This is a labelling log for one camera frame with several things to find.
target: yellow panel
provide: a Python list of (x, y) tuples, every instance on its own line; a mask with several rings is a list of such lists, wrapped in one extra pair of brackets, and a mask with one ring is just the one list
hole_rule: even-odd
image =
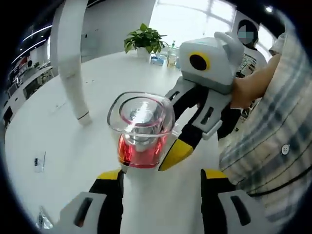
[(221, 179), (221, 178), (227, 178), (227, 176), (219, 170), (214, 170), (214, 169), (204, 169), (206, 173), (206, 178), (207, 179)]
[(117, 179), (118, 173), (120, 171), (121, 171), (121, 169), (119, 168), (119, 169), (116, 169), (116, 170), (113, 170), (113, 171), (103, 172), (97, 178), (98, 179)]
[(167, 169), (186, 159), (189, 155), (191, 155), (192, 152), (193, 148), (190, 145), (180, 139), (177, 139), (167, 153), (158, 170), (166, 171)]
[(194, 51), (194, 52), (190, 53), (189, 56), (191, 56), (191, 55), (199, 55), (199, 56), (201, 56), (205, 60), (205, 62), (207, 64), (207, 68), (206, 68), (205, 71), (208, 71), (210, 69), (210, 60), (209, 60), (208, 56), (205, 53), (200, 52), (200, 51)]

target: plaid shirt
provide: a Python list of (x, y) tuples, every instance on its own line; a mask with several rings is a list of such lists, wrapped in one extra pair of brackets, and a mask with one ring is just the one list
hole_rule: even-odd
[(281, 54), (268, 89), (245, 121), (241, 134), (222, 152), (220, 168), (255, 197), (277, 227), (287, 222), (312, 178), (312, 69), (294, 33), (282, 34), (272, 51)]

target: cable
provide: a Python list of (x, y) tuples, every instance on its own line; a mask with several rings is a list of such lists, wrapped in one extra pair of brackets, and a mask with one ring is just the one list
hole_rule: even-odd
[(304, 177), (310, 170), (312, 169), (312, 165), (310, 165), (310, 167), (308, 167), (307, 169), (305, 169), (302, 173), (300, 173), (299, 175), (297, 175), (296, 177), (292, 178), (291, 180), (289, 180), (288, 182), (274, 188), (274, 189), (270, 189), (268, 191), (262, 192), (262, 193), (255, 193), (255, 194), (248, 194), (251, 197), (257, 197), (257, 196), (264, 196), (264, 195), (268, 195), (271, 193), (274, 193), (278, 190), (281, 190), (282, 188), (296, 182), (297, 180), (299, 180), (300, 178)]

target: person's arm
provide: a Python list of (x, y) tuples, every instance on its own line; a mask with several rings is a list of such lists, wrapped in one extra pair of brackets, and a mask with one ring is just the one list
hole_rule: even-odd
[(231, 108), (248, 108), (251, 101), (264, 96), (280, 58), (281, 55), (276, 54), (264, 68), (243, 79), (234, 79)]

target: ceiling light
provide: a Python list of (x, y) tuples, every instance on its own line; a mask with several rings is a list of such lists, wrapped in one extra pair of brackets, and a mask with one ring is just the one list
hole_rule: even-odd
[(36, 32), (34, 32), (34, 33), (32, 33), (32, 34), (30, 34), (30, 35), (27, 36), (27, 37), (25, 37), (25, 39), (24, 39), (23, 41), (26, 41), (28, 38), (30, 38), (30, 37), (33, 36), (34, 34), (36, 34), (36, 33), (38, 33), (38, 32), (41, 32), (41, 31), (43, 31), (43, 30), (46, 30), (46, 29), (48, 29), (48, 28), (51, 28), (51, 27), (52, 27), (52, 25), (47, 26), (47, 27), (45, 27), (45, 28), (41, 28), (40, 30), (38, 30), (38, 31), (36, 31)]
[(269, 13), (272, 13), (273, 8), (272, 8), (271, 6), (267, 6), (267, 7), (265, 8), (265, 10), (266, 10), (267, 12), (269, 12)]
[(39, 41), (38, 43), (34, 44), (33, 46), (29, 47), (27, 50), (25, 50), (23, 53), (21, 53), (19, 56), (17, 56), (13, 62), (11, 64), (13, 64), (20, 56), (22, 56), (23, 54), (25, 54), (27, 51), (29, 51), (30, 49), (34, 48), (36, 45), (39, 45), (40, 43), (46, 41), (46, 39)]

